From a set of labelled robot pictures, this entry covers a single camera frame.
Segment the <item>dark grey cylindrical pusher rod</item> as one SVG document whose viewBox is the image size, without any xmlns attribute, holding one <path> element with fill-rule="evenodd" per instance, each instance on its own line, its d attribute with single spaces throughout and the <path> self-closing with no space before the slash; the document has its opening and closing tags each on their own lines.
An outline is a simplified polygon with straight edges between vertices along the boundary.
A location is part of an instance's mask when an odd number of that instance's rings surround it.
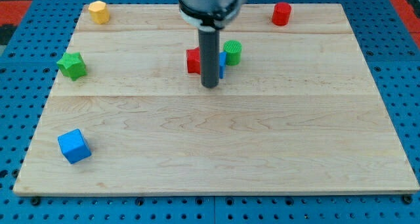
<svg viewBox="0 0 420 224">
<path fill-rule="evenodd" d="M 219 31 L 198 30 L 201 84 L 214 88 L 219 84 Z"/>
</svg>

